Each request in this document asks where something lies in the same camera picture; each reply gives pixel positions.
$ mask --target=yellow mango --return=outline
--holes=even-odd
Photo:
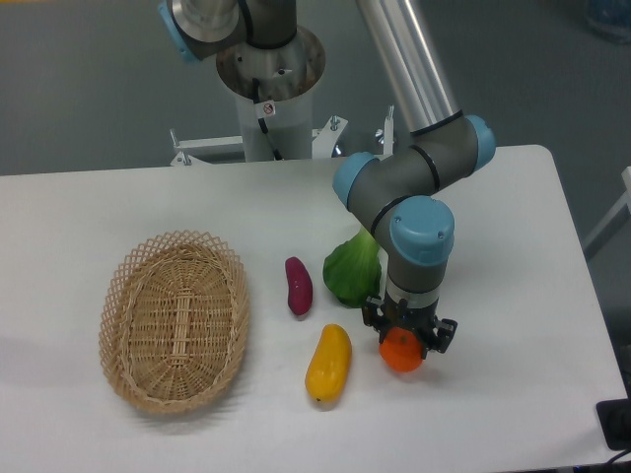
[[[315,401],[337,400],[346,384],[351,353],[346,331],[334,323],[324,326],[305,376],[305,387]]]

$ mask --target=black cable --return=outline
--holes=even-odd
[[[260,103],[260,96],[258,94],[258,87],[260,86],[260,81],[256,78],[252,79],[252,95],[254,104]],[[278,151],[278,147],[276,143],[274,143],[274,139],[272,135],[269,133],[269,128],[267,128],[267,123],[265,123],[265,118],[258,118],[258,126],[260,127],[260,131],[263,132],[265,137],[267,138],[267,143],[269,143],[269,147],[272,150],[272,155],[274,155],[274,160],[283,161],[283,157]]]
[[[620,458],[622,458],[623,456],[628,455],[629,453],[631,453],[631,448],[627,448],[624,451],[621,451],[620,453],[618,453],[617,455],[612,456],[611,458],[609,458],[609,460],[605,463],[605,465],[612,465],[614,461],[619,460]]]

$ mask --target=blue object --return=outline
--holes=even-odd
[[[454,214],[441,201],[420,195],[398,204],[390,219],[394,248],[419,266],[447,262],[454,248]]]
[[[351,193],[353,182],[355,182],[355,179],[364,166],[376,159],[377,158],[375,158],[375,156],[371,153],[355,153],[349,156],[335,173],[335,176],[333,177],[333,190],[347,209],[348,196]]]
[[[482,118],[477,115],[467,115],[465,118],[473,125],[473,129],[477,135],[477,163],[473,170],[477,171],[488,165],[493,159],[497,142],[495,141],[493,130],[486,126]]]
[[[186,63],[191,62],[200,62],[199,59],[195,57],[195,55],[190,51],[186,42],[179,34],[177,30],[177,26],[175,25],[174,19],[169,12],[169,7],[167,6],[167,2],[164,1],[158,6],[158,11],[160,12],[160,16],[162,17],[163,22],[169,30],[169,34],[171,35],[171,39],[174,41],[175,46],[177,46],[177,50],[179,51],[179,55]]]
[[[620,44],[631,42],[631,0],[587,0],[585,16],[602,37]]]

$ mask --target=gray floor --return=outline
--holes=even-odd
[[[315,124],[337,113],[351,122],[347,152],[370,150],[393,95],[354,1],[298,3],[327,52]],[[182,64],[156,4],[0,5],[0,174],[165,166],[171,127],[180,139],[238,134],[212,60]],[[461,106],[500,145],[553,152],[585,237],[631,166],[631,45],[592,34],[579,0],[423,5]],[[631,343],[631,223],[590,268],[615,345]]]

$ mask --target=wicker basket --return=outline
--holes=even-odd
[[[135,248],[105,299],[99,345],[114,391],[150,413],[210,402],[238,371],[249,300],[239,257],[216,237],[164,234]]]

